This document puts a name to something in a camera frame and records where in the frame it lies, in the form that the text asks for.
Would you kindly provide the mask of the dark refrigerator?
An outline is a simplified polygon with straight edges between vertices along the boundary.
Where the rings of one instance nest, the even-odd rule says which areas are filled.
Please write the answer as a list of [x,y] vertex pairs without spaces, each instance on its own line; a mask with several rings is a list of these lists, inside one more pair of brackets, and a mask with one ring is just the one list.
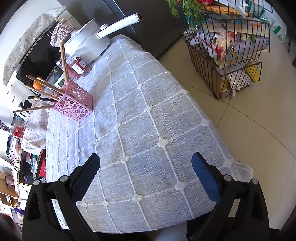
[[113,24],[139,13],[142,21],[109,35],[123,34],[142,45],[145,51],[158,57],[184,32],[184,18],[175,18],[167,1],[148,0],[59,0],[62,6],[85,25],[95,19],[97,25]]

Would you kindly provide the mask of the green hanging plant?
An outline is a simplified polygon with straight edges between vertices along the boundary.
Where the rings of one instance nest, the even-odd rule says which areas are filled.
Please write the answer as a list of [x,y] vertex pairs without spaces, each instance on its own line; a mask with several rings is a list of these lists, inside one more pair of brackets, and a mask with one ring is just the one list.
[[203,15],[201,13],[200,5],[194,0],[166,0],[171,10],[171,14],[175,18],[180,17],[179,11],[182,10],[183,15],[188,21],[190,27],[202,26]]

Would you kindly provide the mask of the grey checked tablecloth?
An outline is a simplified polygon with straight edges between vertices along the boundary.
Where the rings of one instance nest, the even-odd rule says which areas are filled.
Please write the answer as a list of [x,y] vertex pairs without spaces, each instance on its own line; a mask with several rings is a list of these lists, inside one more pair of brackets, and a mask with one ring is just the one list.
[[50,112],[46,178],[56,181],[98,154],[98,173],[77,203],[93,231],[158,230],[211,211],[215,203],[192,168],[196,152],[222,174],[252,179],[189,92],[132,39],[112,38],[77,82],[92,95],[93,112],[81,122]]

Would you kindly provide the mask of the wooden utensil in holder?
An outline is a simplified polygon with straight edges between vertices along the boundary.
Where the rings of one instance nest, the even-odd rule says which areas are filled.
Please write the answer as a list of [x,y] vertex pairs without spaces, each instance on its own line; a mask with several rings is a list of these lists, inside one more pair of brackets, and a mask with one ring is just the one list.
[[44,86],[50,88],[51,90],[54,90],[55,92],[64,95],[65,91],[62,89],[58,89],[57,87],[55,87],[54,85],[49,84],[48,82],[46,82],[45,80],[43,80],[41,77],[37,77],[37,80],[40,84],[43,84]]
[[65,91],[64,90],[58,89],[54,85],[51,85],[48,82],[46,82],[46,81],[44,81],[44,80],[42,80],[40,78],[35,78],[35,77],[33,77],[31,75],[28,75],[28,74],[26,75],[26,77],[29,78],[30,80],[33,80],[33,81],[35,81],[35,82],[43,85],[43,86],[48,87],[49,89],[51,89],[51,90],[53,90],[53,91],[55,91],[55,92],[57,92],[57,93],[59,93],[61,95],[64,95],[65,94]]

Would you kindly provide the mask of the black table frame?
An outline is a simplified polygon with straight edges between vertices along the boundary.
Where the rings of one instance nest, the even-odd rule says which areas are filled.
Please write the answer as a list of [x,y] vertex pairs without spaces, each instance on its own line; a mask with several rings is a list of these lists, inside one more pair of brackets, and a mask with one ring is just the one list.
[[292,46],[292,40],[295,40],[295,32],[293,29],[287,27],[287,39],[288,39],[288,49],[287,51],[290,52]]

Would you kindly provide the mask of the floral cloth cover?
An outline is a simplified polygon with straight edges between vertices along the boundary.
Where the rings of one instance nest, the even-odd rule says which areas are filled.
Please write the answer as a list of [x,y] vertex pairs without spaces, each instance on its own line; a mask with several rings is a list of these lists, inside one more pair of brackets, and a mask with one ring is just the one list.
[[7,86],[13,72],[21,59],[25,56],[27,51],[36,42],[38,37],[53,23],[56,22],[57,18],[66,11],[66,7],[62,6],[59,8],[49,9],[46,12],[39,15],[36,20],[30,25],[30,27],[20,37],[11,53],[9,54],[6,63],[4,65],[3,72],[3,83]]

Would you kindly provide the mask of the red labelled jar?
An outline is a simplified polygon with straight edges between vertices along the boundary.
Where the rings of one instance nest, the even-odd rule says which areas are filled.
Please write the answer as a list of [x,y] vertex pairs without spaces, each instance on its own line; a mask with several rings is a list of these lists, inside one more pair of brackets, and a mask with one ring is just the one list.
[[71,56],[67,63],[81,77],[85,77],[90,72],[91,68],[80,56]]

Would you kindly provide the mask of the orange fruit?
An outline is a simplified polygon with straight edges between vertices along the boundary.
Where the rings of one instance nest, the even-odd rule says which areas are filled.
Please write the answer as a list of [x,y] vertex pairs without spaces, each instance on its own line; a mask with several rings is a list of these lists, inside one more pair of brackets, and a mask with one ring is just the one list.
[[34,89],[36,89],[36,90],[41,90],[41,89],[43,88],[43,85],[40,84],[39,82],[34,81],[34,82],[33,82],[33,87],[34,87]]

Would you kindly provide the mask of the pink perforated utensil holder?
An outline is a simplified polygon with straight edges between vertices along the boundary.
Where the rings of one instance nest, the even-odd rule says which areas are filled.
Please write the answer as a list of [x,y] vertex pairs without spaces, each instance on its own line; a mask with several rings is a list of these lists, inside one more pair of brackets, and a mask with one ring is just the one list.
[[53,110],[77,122],[81,122],[93,112],[92,95],[76,82],[70,81],[63,90],[65,93],[60,96]]

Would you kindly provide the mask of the white electric pot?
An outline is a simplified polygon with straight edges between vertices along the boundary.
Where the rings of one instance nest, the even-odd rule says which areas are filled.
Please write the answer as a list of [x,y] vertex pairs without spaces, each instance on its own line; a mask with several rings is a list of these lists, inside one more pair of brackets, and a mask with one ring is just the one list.
[[81,57],[87,64],[90,64],[110,44],[108,35],[121,30],[127,26],[136,24],[142,20],[142,15],[135,13],[111,25],[97,25],[94,19],[71,35],[65,43],[65,53],[68,57]]

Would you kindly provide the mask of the black-handled utensil in holder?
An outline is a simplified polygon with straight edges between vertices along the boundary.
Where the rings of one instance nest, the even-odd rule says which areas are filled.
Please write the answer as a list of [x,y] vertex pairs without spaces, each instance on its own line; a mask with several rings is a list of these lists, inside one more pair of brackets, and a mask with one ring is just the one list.
[[38,97],[38,96],[28,96],[28,99],[48,101],[48,102],[58,102],[57,100],[52,98],[44,98],[44,97]]

